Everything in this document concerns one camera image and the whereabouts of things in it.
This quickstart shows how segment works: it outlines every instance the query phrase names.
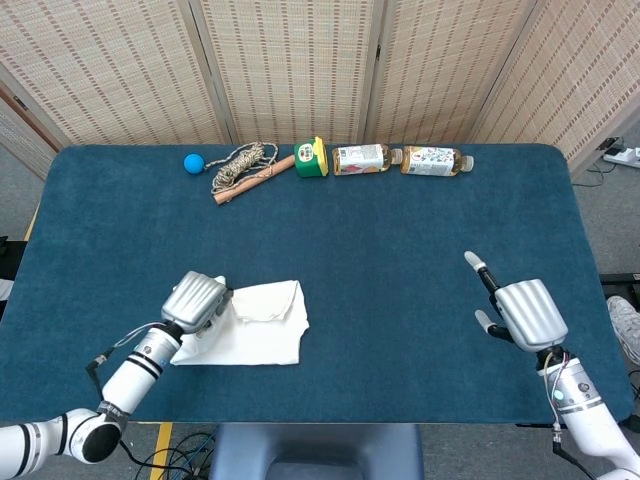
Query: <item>juice bottle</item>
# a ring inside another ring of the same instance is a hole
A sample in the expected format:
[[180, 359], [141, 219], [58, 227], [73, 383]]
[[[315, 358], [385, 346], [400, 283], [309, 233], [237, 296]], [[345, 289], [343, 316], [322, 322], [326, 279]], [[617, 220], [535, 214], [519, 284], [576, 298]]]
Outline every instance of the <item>juice bottle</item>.
[[457, 148], [404, 147], [400, 171], [409, 175], [453, 177], [473, 169], [472, 156], [462, 155]]
[[357, 145], [334, 148], [333, 173], [353, 175], [355, 173], [386, 172], [391, 164], [400, 164], [402, 150], [391, 149], [388, 145]]

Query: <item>yellow lid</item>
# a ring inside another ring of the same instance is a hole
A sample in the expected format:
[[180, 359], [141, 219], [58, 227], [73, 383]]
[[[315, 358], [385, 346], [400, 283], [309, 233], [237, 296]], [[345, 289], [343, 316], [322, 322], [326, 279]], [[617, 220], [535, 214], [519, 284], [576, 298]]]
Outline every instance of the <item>yellow lid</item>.
[[318, 166], [325, 177], [329, 173], [329, 162], [327, 162], [327, 150], [324, 148], [324, 142], [320, 137], [316, 137], [313, 143], [313, 153], [318, 157]]

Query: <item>white cloth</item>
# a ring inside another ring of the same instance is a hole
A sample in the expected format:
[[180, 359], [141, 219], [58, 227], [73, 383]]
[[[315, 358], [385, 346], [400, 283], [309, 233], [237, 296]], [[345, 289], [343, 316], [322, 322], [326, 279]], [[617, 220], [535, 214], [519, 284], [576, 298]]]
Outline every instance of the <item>white cloth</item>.
[[0, 278], [0, 302], [4, 302], [9, 298], [12, 288], [13, 282], [11, 280], [3, 280]]
[[299, 363], [309, 328], [295, 280], [234, 290], [218, 327], [185, 335], [174, 365], [290, 365]]

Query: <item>blue table surface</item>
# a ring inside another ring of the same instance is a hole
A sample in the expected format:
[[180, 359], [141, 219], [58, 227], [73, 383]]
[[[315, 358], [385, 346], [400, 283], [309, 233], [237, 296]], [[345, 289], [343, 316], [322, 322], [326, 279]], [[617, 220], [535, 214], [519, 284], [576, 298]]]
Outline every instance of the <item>blue table surface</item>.
[[[217, 206], [185, 154], [233, 146], [81, 146], [49, 173], [0, 323], [0, 420], [94, 408], [84, 367], [159, 319], [188, 270], [230, 286], [301, 282], [311, 324], [292, 366], [165, 370], [140, 421], [549, 423], [536, 358], [485, 335], [473, 250], [503, 283], [540, 278], [614, 416], [632, 396], [566, 162], [545, 145], [462, 145], [455, 178], [299, 178]], [[292, 152], [281, 148], [280, 157]], [[100, 370], [104, 381], [128, 354]]]

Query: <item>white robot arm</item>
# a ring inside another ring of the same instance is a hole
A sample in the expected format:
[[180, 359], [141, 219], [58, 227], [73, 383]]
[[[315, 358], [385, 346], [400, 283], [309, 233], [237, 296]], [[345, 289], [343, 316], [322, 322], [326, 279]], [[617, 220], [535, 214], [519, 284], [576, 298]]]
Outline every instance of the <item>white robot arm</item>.
[[500, 287], [487, 265], [473, 252], [467, 262], [489, 291], [489, 301], [507, 327], [496, 325], [482, 310], [476, 318], [489, 335], [515, 343], [538, 357], [538, 375], [544, 379], [553, 410], [553, 453], [595, 477], [562, 450], [561, 416], [583, 453], [608, 458], [616, 470], [601, 480], [640, 479], [640, 457], [624, 437], [580, 360], [562, 347], [568, 328], [551, 295], [540, 280]]
[[52, 455], [83, 463], [105, 460], [118, 446], [129, 416], [180, 348], [182, 335], [212, 328], [231, 295], [217, 279], [188, 272], [162, 307], [164, 324], [151, 328], [109, 379], [97, 411], [77, 409], [48, 422], [0, 428], [0, 479], [32, 473]]

